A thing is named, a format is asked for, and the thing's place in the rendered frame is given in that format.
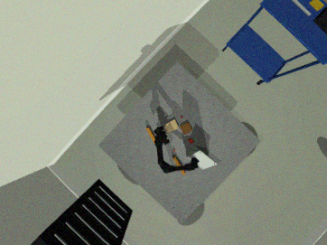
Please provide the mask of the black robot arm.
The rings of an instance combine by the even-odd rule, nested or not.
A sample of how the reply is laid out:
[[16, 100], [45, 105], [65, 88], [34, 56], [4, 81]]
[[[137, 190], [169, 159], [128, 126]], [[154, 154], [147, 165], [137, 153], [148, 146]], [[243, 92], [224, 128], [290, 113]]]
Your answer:
[[156, 136], [155, 138], [155, 146], [157, 148], [157, 158], [158, 158], [158, 165], [161, 166], [163, 171], [167, 174], [173, 171], [180, 171], [180, 170], [186, 170], [186, 171], [191, 171], [195, 170], [195, 168], [198, 168], [198, 163], [200, 160], [198, 158], [192, 158], [192, 161], [188, 164], [185, 165], [168, 165], [164, 161], [164, 156], [163, 156], [163, 141], [167, 141], [166, 135], [162, 134], [162, 130], [158, 127], [154, 130]]

